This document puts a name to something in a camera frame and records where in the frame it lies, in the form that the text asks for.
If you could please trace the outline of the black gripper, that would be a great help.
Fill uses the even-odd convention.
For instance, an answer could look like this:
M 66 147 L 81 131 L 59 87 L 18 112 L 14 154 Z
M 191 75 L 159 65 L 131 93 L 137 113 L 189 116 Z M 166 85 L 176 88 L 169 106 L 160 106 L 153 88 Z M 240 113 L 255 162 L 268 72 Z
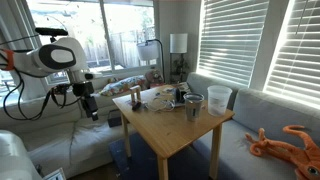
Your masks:
M 81 100 L 81 104 L 86 112 L 86 116 L 91 117 L 93 121 L 98 120 L 98 107 L 95 98 L 92 96 L 94 93 L 92 83 L 90 81 L 74 83 L 72 87 L 74 95 L 79 97 Z

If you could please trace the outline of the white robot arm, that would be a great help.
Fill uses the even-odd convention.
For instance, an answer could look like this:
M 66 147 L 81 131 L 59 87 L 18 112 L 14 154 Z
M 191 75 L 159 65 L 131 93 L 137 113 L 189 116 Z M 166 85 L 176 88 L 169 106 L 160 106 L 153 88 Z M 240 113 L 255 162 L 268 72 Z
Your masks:
M 92 79 L 100 77 L 100 73 L 91 72 L 86 63 L 85 52 L 78 40 L 72 37 L 63 37 L 51 44 L 43 45 L 32 51 L 17 51 L 2 49 L 0 68 L 4 71 L 15 71 L 19 77 L 17 88 L 24 90 L 24 80 L 21 74 L 26 74 L 31 77 L 43 78 L 50 74 L 67 71 L 69 84 L 60 84 L 51 88 L 46 94 L 45 100 L 42 104 L 41 110 L 33 117 L 27 117 L 22 111 L 21 106 L 18 109 L 21 113 L 21 118 L 14 117 L 9 114 L 6 108 L 6 101 L 3 101 L 3 109 L 7 116 L 11 119 L 24 120 L 38 120 L 49 101 L 49 98 L 56 103 L 60 108 L 73 105 L 73 102 L 67 103 L 63 101 L 59 103 L 56 100 L 56 94 L 66 96 L 69 87 L 72 87 L 73 94 L 77 97 L 75 103 L 81 102 L 83 109 L 88 118 L 93 121 L 98 119 L 98 107 L 95 98 Z

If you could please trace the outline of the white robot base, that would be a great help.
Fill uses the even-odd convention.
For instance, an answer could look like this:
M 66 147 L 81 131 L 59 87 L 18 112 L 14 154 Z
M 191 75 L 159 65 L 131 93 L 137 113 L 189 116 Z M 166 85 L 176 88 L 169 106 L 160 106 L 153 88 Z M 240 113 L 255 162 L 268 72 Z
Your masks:
M 0 130 L 0 180 L 42 180 L 22 140 Z

